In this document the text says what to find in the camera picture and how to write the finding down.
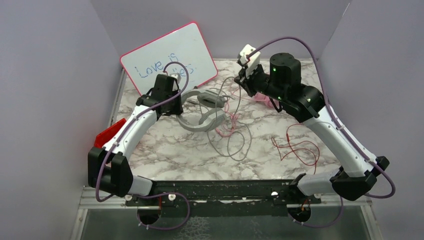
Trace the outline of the grey white headphones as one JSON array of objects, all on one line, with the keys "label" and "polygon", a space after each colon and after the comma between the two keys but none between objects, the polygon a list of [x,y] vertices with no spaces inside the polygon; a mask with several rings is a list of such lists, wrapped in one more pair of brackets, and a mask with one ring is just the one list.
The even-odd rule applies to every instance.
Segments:
[{"label": "grey white headphones", "polygon": [[209,132],[219,127],[226,119],[224,107],[230,96],[219,95],[210,89],[194,88],[181,94],[181,103],[184,104],[193,96],[196,96],[200,106],[210,108],[210,110],[201,114],[197,125],[189,123],[182,114],[177,115],[176,119],[179,125],[190,132]]}]

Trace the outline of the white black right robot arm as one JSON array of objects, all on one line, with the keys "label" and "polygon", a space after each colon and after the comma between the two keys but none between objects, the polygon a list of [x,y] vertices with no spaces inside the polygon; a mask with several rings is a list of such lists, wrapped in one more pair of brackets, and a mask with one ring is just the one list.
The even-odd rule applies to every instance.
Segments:
[{"label": "white black right robot arm", "polygon": [[349,142],[344,135],[348,129],[331,118],[332,108],[325,106],[321,91],[301,82],[301,63],[293,55],[272,55],[269,73],[265,73],[259,57],[259,52],[252,56],[240,52],[237,62],[241,70],[234,81],[250,97],[261,93],[278,103],[278,112],[285,111],[314,132],[341,164],[335,171],[298,176],[290,184],[289,199],[300,204],[314,194],[336,193],[349,201],[368,195],[389,160],[375,156],[356,139]]}]

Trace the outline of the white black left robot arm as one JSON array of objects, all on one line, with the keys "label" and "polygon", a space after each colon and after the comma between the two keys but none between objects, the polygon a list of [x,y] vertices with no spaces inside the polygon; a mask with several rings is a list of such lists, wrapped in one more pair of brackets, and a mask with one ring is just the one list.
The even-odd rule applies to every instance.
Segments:
[{"label": "white black left robot arm", "polygon": [[181,75],[160,73],[154,86],[136,101],[131,116],[124,125],[101,147],[88,152],[88,185],[96,190],[96,198],[102,201],[99,191],[112,196],[136,195],[144,205],[157,200],[157,191],[151,179],[132,173],[129,158],[141,138],[162,115],[182,113],[179,88]]}]

